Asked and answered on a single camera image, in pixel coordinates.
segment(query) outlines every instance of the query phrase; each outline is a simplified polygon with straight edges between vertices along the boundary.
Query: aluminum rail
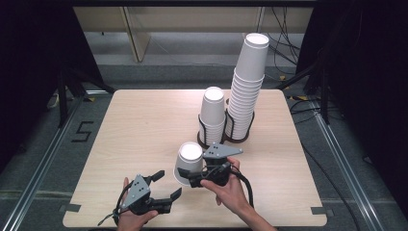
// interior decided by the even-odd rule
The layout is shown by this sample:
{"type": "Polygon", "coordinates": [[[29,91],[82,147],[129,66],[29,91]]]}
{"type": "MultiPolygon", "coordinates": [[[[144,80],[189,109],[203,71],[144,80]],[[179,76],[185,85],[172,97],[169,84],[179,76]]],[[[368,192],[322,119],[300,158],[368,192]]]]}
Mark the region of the aluminum rail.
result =
{"type": "Polygon", "coordinates": [[[11,212],[8,220],[3,226],[3,231],[14,231],[17,230],[23,221],[25,215],[27,214],[28,209],[30,208],[31,203],[36,196],[36,192],[39,186],[42,183],[42,180],[45,177],[48,169],[50,168],[53,160],[58,152],[61,143],[64,140],[65,134],[69,125],[71,124],[72,118],[74,117],[76,111],[78,110],[83,97],[78,97],[74,100],[74,103],[68,113],[68,118],[62,127],[58,128],[53,140],[45,151],[44,156],[41,159],[41,162],[38,164],[38,167],[28,183],[27,187],[23,191],[22,195],[18,199],[17,204],[15,205],[13,211],[11,212]]]}
{"type": "MultiPolygon", "coordinates": [[[[310,104],[311,108],[319,108],[319,105],[314,101],[311,101],[310,104]]],[[[360,209],[361,214],[363,215],[364,220],[367,223],[367,226],[372,231],[384,230],[377,212],[372,206],[369,197],[360,184],[357,175],[354,173],[350,163],[347,160],[347,157],[343,153],[342,148],[340,147],[330,125],[326,124],[320,114],[316,114],[315,118],[318,122],[321,132],[323,133],[327,143],[330,146],[337,164],[342,171],[343,177],[348,184],[348,187],[350,188],[350,191],[360,209]]]]}

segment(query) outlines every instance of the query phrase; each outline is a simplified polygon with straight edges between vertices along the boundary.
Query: stack of paper cups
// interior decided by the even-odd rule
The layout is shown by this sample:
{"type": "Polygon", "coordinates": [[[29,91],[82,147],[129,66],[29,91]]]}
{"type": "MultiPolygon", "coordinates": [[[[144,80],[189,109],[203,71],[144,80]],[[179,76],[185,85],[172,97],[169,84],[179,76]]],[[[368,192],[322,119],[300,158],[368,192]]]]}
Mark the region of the stack of paper cups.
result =
{"type": "Polygon", "coordinates": [[[199,120],[201,142],[206,145],[221,142],[225,124],[225,100],[222,89],[209,87],[205,90],[199,120]]]}
{"type": "Polygon", "coordinates": [[[265,77],[268,44],[268,37],[253,33],[246,36],[242,45],[228,104],[228,115],[233,120],[227,117],[225,127],[225,134],[233,140],[244,139],[249,130],[265,77]]]}

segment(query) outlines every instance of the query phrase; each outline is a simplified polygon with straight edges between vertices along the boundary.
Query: light wooden tabletop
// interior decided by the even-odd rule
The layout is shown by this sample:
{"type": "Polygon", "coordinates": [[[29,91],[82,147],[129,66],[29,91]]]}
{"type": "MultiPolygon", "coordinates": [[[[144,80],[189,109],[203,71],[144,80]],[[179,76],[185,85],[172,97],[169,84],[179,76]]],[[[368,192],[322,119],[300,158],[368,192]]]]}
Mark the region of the light wooden tabletop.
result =
{"type": "MultiPolygon", "coordinates": [[[[225,98],[230,90],[224,90],[225,98]]],[[[118,90],[108,108],[84,171],[70,201],[79,212],[66,212],[66,227],[95,227],[110,214],[122,191],[123,178],[165,177],[150,185],[155,199],[183,188],[171,213],[159,215],[145,227],[245,227],[206,189],[181,186],[173,176],[180,145],[196,141],[204,90],[118,90]]],[[[285,97],[280,90],[261,90],[249,138],[234,156],[249,180],[255,209],[274,226],[323,226],[322,207],[285,97]]],[[[114,227],[109,218],[104,227],[114,227]]]]}

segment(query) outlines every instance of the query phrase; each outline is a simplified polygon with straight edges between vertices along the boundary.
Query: human hand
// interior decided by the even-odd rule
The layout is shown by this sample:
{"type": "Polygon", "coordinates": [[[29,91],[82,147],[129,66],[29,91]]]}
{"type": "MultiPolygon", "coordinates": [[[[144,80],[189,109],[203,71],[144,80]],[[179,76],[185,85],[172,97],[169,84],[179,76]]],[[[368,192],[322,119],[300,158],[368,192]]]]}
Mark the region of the human hand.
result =
{"type": "MultiPolygon", "coordinates": [[[[240,161],[232,157],[227,157],[227,160],[234,166],[232,170],[238,171],[240,169],[240,161]]],[[[239,215],[240,211],[251,207],[243,193],[241,180],[234,174],[229,175],[228,183],[225,186],[219,186],[208,180],[201,180],[200,183],[204,188],[217,195],[217,205],[224,204],[234,214],[239,215]]]]}
{"type": "MultiPolygon", "coordinates": [[[[232,170],[239,171],[240,162],[234,158],[227,157],[231,163],[232,170]]],[[[224,204],[231,212],[238,215],[253,231],[276,231],[264,218],[262,218],[249,202],[246,200],[241,180],[234,174],[229,175],[228,183],[219,186],[212,181],[201,180],[201,185],[214,192],[217,205],[224,204]]]]}
{"type": "MultiPolygon", "coordinates": [[[[125,177],[123,181],[123,188],[129,185],[129,179],[125,177]]],[[[157,211],[149,211],[143,215],[135,215],[131,211],[126,211],[119,216],[119,223],[117,225],[117,231],[139,231],[141,228],[159,213],[157,211]]]]}

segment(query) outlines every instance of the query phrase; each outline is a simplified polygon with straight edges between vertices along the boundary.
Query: gray floor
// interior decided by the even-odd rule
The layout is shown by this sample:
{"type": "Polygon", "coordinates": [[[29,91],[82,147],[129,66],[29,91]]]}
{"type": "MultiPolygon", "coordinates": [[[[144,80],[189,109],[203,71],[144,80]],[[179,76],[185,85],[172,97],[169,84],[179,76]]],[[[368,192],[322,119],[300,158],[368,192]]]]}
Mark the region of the gray floor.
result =
{"type": "MultiPolygon", "coordinates": [[[[117,89],[204,89],[209,86],[230,88],[234,65],[242,46],[242,34],[153,34],[143,62],[137,64],[133,61],[125,34],[106,33],[102,36],[101,33],[87,33],[87,38],[105,82],[117,89]]],[[[301,46],[302,35],[291,35],[290,38],[293,44],[301,46]]],[[[285,55],[293,58],[288,49],[279,47],[282,47],[280,50],[285,55]]],[[[266,68],[268,76],[263,88],[274,88],[280,83],[281,76],[291,78],[294,68],[293,64],[269,52],[266,68]]],[[[302,87],[306,80],[284,90],[285,95],[303,95],[302,87]]],[[[86,88],[97,90],[91,85],[86,85],[86,88]]],[[[63,226],[64,212],[60,210],[69,203],[75,190],[110,100],[110,95],[103,95],[80,104],[36,197],[19,225],[19,230],[68,230],[63,226]],[[84,134],[76,133],[83,121],[92,122],[84,125],[84,129],[91,131],[88,141],[72,142],[84,138],[84,134]]],[[[298,101],[288,99],[288,106],[291,107],[296,102],[298,101]]],[[[300,111],[310,108],[309,102],[302,102],[294,109],[300,111]]],[[[408,230],[406,218],[399,211],[375,168],[363,161],[364,150],[350,132],[346,119],[332,102],[329,115],[330,127],[384,230],[408,230]]],[[[330,146],[320,131],[316,116],[313,111],[293,115],[299,138],[340,189],[361,230],[369,230],[330,146]]],[[[0,175],[0,225],[7,220],[22,191],[30,182],[57,132],[58,123],[58,108],[51,108],[48,113],[44,113],[38,126],[24,143],[27,151],[15,155],[0,175]]],[[[281,227],[280,230],[356,230],[352,216],[338,192],[315,161],[307,154],[306,157],[323,206],[329,212],[328,222],[323,227],[281,227]]]]}

